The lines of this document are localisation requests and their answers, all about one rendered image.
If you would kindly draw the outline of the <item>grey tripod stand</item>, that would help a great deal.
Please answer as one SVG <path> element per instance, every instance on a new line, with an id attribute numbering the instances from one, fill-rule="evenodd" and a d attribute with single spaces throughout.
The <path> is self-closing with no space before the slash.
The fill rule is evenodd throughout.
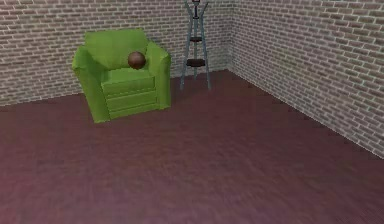
<path id="1" fill-rule="evenodd" d="M 206 71 L 207 87 L 211 88 L 208 52 L 204 29 L 204 13 L 208 3 L 205 3 L 203 8 L 199 10 L 198 7 L 201 0 L 183 1 L 189 15 L 189 22 L 187 28 L 187 39 L 185 44 L 183 66 L 181 70 L 180 89 L 184 89 L 185 76 L 188 67 L 193 69 L 194 78 L 197 78 L 197 68 L 204 67 Z"/>

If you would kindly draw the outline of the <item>brown ball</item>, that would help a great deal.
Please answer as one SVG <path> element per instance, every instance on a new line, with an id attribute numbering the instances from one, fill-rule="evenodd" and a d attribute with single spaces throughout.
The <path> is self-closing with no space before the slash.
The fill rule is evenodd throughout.
<path id="1" fill-rule="evenodd" d="M 146 64 L 145 56 L 138 51 L 132 52 L 128 56 L 128 65 L 136 70 L 143 68 Z"/>

